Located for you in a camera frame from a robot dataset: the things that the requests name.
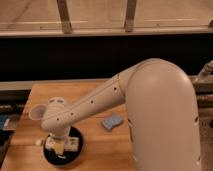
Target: black wall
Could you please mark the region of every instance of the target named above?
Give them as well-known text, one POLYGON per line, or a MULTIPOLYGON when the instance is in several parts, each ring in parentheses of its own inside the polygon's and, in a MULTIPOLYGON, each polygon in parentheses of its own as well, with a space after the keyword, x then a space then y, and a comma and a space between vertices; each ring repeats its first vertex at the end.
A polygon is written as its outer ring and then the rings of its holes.
POLYGON ((213 34, 1 38, 0 81, 103 78, 146 58, 197 74, 213 59, 213 34))

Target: blue sponge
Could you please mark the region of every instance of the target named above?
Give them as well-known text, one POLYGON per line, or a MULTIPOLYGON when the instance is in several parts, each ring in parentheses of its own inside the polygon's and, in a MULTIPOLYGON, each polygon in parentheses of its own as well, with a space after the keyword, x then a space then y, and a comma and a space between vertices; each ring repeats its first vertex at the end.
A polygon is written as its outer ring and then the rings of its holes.
POLYGON ((120 125, 123 119, 118 114, 113 114, 102 121, 102 125, 107 131, 111 131, 114 127, 120 125))
POLYGON ((7 120, 8 116, 7 115, 0 115, 0 130, 4 128, 4 124, 7 120))

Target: blue object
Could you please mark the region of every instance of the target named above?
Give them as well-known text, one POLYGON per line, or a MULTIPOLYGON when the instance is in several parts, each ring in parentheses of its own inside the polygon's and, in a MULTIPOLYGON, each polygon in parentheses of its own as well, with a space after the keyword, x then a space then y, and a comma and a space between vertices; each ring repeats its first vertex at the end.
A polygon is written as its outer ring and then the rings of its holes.
POLYGON ((120 125, 123 119, 118 114, 113 114, 102 121, 102 125, 107 131, 111 131, 114 127, 120 125))

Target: wooden table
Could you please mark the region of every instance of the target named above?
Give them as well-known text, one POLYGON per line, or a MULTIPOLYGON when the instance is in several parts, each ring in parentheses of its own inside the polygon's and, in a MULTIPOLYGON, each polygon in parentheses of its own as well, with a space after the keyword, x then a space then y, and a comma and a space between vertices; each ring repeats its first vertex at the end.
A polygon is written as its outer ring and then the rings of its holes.
POLYGON ((40 129, 38 121, 28 118, 29 109, 33 105, 47 103, 47 100, 54 96, 61 96, 68 103, 72 103, 101 83, 103 81, 34 85, 1 171, 133 171, 132 148, 124 105, 74 125, 83 134, 85 144, 79 158, 69 166, 57 168, 49 164, 44 158, 42 147, 35 146, 35 141, 45 139, 47 133, 40 129), (114 112, 119 113, 124 122, 112 132, 107 132, 101 126, 101 121, 114 112))

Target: black base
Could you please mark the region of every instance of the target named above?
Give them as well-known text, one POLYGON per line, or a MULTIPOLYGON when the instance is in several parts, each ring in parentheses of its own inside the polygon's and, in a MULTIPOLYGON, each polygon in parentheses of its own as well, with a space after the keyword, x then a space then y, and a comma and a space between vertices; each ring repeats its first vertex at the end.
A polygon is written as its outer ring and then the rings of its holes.
POLYGON ((71 131, 69 134, 70 137, 78 137, 79 145, 77 152, 64 151, 63 155, 57 155, 54 150, 45 149, 44 145, 44 156, 47 161, 55 166, 64 166, 71 162, 73 162, 81 153, 83 147, 83 137, 81 133, 74 127, 71 127, 71 131))

